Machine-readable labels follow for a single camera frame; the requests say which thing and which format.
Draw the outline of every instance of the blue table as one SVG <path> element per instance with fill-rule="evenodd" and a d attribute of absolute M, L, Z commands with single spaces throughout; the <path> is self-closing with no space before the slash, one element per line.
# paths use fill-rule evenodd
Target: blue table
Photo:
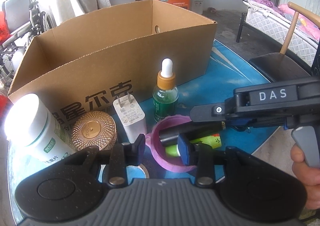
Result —
<path fill-rule="evenodd" d="M 189 115 L 191 108 L 195 105 L 223 102 L 226 98 L 233 95 L 233 89 L 235 88 L 263 83 L 268 83 L 266 78 L 236 53 L 215 40 L 205 75 L 179 86 L 180 97 L 177 114 Z M 141 107 L 146 114 L 148 132 L 151 132 L 155 124 L 152 99 L 142 102 Z M 120 123 L 116 115 L 113 118 L 117 124 Z M 123 127 L 118 126 L 117 129 L 121 138 L 124 139 L 125 132 Z M 276 129 L 277 127 L 251 128 L 250 133 L 226 129 L 220 133 L 222 141 L 221 149 L 224 149 L 226 146 L 236 146 L 248 153 L 253 153 Z M 190 178 L 191 181 L 194 180 L 195 171 L 173 173 L 160 167 L 153 159 L 148 147 L 146 147 L 142 164 L 147 168 L 150 178 Z M 22 220 L 22 216 L 14 201 L 14 191 L 17 185 L 24 178 L 45 167 L 44 163 L 25 154 L 22 150 L 16 149 L 11 143 L 9 144 L 8 185 L 12 214 L 16 223 Z M 222 177 L 222 167 L 217 166 L 216 179 L 219 180 Z"/>

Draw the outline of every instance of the white dropper bulb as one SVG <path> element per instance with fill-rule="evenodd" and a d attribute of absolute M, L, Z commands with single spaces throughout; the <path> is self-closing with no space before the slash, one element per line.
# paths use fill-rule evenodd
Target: white dropper bulb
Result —
<path fill-rule="evenodd" d="M 161 76 L 164 78 L 170 78 L 173 76 L 172 73 L 172 60 L 169 58 L 166 58 L 162 61 L 162 70 L 161 70 Z"/>

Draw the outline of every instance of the pink plastic lid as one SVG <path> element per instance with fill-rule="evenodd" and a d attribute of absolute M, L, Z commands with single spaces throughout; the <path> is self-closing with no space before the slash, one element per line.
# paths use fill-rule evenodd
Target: pink plastic lid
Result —
<path fill-rule="evenodd" d="M 153 158 L 164 169 L 175 173 L 185 173 L 196 168 L 195 165 L 185 166 L 180 157 L 167 157 L 165 148 L 161 145 L 159 131 L 168 127 L 191 121 L 189 116 L 168 116 L 159 121 L 152 132 L 146 135 L 146 145 L 150 148 Z"/>

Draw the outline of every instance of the screw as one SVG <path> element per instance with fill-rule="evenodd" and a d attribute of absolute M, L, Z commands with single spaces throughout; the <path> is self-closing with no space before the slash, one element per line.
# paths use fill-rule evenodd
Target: screw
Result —
<path fill-rule="evenodd" d="M 119 176 L 115 176 L 110 178 L 109 183 L 112 185 L 120 185 L 124 183 L 124 178 L 119 177 Z"/>
<path fill-rule="evenodd" d="M 213 183 L 213 179 L 207 176 L 198 178 L 198 184 L 200 185 L 210 185 Z"/>

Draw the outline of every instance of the finger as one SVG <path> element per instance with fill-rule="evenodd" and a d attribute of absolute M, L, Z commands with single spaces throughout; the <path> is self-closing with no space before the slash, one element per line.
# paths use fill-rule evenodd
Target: finger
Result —
<path fill-rule="evenodd" d="M 306 208 L 309 210 L 316 210 L 320 208 L 320 201 L 307 200 Z"/>
<path fill-rule="evenodd" d="M 304 185 L 320 184 L 320 169 L 309 167 L 305 162 L 292 165 L 292 171 Z"/>
<path fill-rule="evenodd" d="M 297 144 L 294 144 L 291 149 L 291 159 L 294 162 L 301 163 L 304 161 L 304 153 L 303 151 L 297 146 Z"/>
<path fill-rule="evenodd" d="M 305 185 L 305 188 L 307 190 L 309 200 L 320 202 L 320 185 Z"/>

